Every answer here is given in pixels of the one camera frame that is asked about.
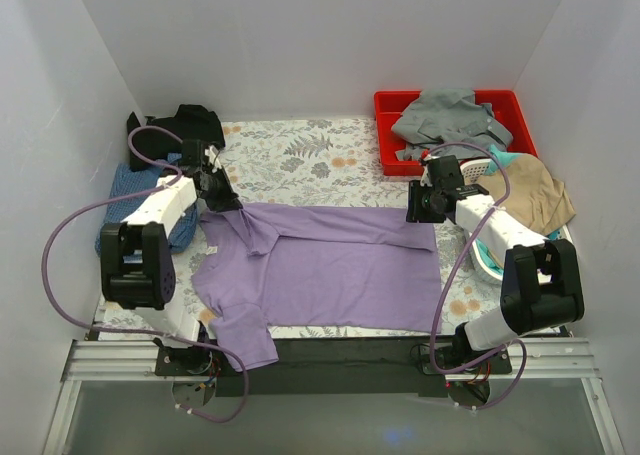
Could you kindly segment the purple polo shirt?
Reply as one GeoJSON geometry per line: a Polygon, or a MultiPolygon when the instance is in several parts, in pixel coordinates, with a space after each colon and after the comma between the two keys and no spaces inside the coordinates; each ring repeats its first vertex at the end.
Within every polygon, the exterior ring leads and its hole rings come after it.
{"type": "Polygon", "coordinates": [[[192,284],[236,371],[277,362],[272,326],[432,328],[435,231],[401,209],[253,203],[207,211],[201,229],[215,251],[192,284]]]}

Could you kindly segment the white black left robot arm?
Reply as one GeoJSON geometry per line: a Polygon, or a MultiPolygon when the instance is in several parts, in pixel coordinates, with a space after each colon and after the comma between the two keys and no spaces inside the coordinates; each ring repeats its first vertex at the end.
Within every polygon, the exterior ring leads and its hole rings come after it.
{"type": "Polygon", "coordinates": [[[218,156],[214,146],[186,140],[178,160],[180,179],[173,182],[176,173],[164,169],[139,208],[100,232],[104,298],[141,317],[155,333],[163,360],[191,375],[209,372],[214,356],[202,343],[209,340],[206,324],[175,294],[169,235],[199,202],[218,212],[242,207],[218,156]]]}

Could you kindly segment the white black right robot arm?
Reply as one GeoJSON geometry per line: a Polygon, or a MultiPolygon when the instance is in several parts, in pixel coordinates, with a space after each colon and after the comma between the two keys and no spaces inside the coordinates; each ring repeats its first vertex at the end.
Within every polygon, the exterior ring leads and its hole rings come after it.
{"type": "Polygon", "coordinates": [[[441,374],[475,372],[519,336],[579,321],[585,305],[577,252],[568,239],[549,239],[518,222],[478,184],[466,183],[453,156],[428,156],[409,184],[407,221],[451,221],[503,259],[499,305],[460,324],[443,347],[429,347],[441,374]]]}

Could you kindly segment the grey shirt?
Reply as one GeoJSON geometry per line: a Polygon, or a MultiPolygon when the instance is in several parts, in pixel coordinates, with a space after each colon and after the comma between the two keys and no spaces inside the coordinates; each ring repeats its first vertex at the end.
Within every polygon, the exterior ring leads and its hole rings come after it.
{"type": "Polygon", "coordinates": [[[483,155],[477,146],[504,152],[512,133],[495,117],[490,103],[478,103],[472,89],[425,90],[402,112],[391,128],[405,142],[400,161],[416,161],[425,150],[444,145],[439,156],[459,160],[483,155]]]}

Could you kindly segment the teal shirt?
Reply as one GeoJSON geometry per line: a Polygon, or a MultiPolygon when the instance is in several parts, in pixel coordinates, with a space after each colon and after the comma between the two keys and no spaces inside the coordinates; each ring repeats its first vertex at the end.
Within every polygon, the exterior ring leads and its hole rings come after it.
{"type": "Polygon", "coordinates": [[[491,145],[489,152],[491,153],[492,158],[485,169],[485,175],[492,175],[499,172],[500,167],[506,169],[513,161],[521,156],[521,153],[501,151],[496,145],[491,145]]]}

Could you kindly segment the black folded shirt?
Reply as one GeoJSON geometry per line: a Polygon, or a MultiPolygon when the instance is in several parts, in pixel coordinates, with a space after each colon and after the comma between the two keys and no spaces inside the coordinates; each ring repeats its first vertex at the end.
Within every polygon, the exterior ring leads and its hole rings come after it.
{"type": "MultiPolygon", "coordinates": [[[[218,115],[202,105],[181,104],[171,117],[148,117],[146,126],[157,126],[172,132],[181,140],[198,139],[217,150],[226,146],[218,115]]],[[[181,144],[156,130],[145,129],[134,136],[133,145],[151,160],[167,160],[170,154],[180,154],[181,144]]]]}

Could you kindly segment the red plastic bin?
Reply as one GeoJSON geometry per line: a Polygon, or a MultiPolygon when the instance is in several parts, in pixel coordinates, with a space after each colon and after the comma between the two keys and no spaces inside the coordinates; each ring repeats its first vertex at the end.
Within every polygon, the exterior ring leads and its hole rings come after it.
{"type": "MultiPolygon", "coordinates": [[[[396,152],[406,144],[392,132],[392,126],[402,112],[418,98],[419,91],[378,91],[374,94],[375,120],[377,125],[379,158],[386,176],[417,176],[422,174],[422,166],[417,161],[401,161],[396,152]]],[[[538,156],[519,101],[510,90],[475,90],[478,103],[490,103],[496,119],[513,136],[509,152],[527,153],[538,156]]]]}

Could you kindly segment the white perforated laundry basket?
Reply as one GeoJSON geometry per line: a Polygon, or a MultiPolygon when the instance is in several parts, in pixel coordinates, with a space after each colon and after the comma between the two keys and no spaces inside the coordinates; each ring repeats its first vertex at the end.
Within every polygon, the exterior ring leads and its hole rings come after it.
{"type": "MultiPolygon", "coordinates": [[[[485,174],[490,163],[490,158],[479,158],[463,162],[460,169],[466,184],[474,184],[481,175],[485,174]]],[[[550,233],[548,238],[551,240],[567,239],[572,241],[572,237],[566,225],[563,225],[558,230],[550,233]]],[[[480,279],[484,282],[500,286],[502,283],[503,271],[495,265],[494,262],[491,262],[489,265],[486,264],[486,261],[490,260],[489,252],[487,249],[481,247],[479,239],[474,241],[474,244],[470,249],[470,255],[473,266],[480,279]]]]}

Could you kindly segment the blue checked folded shirt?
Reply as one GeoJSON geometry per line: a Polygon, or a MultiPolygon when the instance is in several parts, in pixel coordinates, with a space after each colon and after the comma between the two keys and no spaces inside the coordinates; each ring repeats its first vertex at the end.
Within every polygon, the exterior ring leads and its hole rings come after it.
{"type": "MultiPolygon", "coordinates": [[[[133,171],[128,164],[121,163],[116,169],[109,197],[117,198],[155,188],[162,175],[161,167],[149,166],[141,171],[133,171]]],[[[137,197],[108,204],[103,224],[120,222],[136,211],[144,200],[144,197],[137,197]]],[[[196,232],[197,221],[197,208],[192,205],[168,236],[172,254],[182,253],[189,247],[196,232]]]]}

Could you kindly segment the beige shirt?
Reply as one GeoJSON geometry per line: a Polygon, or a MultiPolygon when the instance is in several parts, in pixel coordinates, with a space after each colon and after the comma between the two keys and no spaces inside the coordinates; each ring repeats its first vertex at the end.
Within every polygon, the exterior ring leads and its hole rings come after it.
{"type": "Polygon", "coordinates": [[[510,194],[500,206],[525,227],[541,235],[568,224],[576,215],[565,184],[530,154],[511,154],[504,167],[510,194]]]}

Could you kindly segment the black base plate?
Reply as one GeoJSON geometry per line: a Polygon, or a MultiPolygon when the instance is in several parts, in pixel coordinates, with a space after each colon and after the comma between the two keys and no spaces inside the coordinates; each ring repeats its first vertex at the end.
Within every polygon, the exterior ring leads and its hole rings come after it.
{"type": "MultiPolygon", "coordinates": [[[[248,371],[251,395],[415,394],[445,398],[445,378],[428,371],[427,337],[278,339],[279,360],[248,371]]],[[[242,375],[219,352],[158,350],[154,374],[194,382],[217,376],[217,395],[243,394],[242,375]]]]}

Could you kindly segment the aluminium front rail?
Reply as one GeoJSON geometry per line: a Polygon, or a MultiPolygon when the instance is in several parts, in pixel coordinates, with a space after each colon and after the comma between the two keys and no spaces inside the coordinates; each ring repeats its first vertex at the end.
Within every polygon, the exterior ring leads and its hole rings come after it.
{"type": "Polygon", "coordinates": [[[473,387],[422,337],[300,338],[246,374],[148,340],[73,344],[48,454],[620,454],[588,343],[529,337],[473,387]]]}

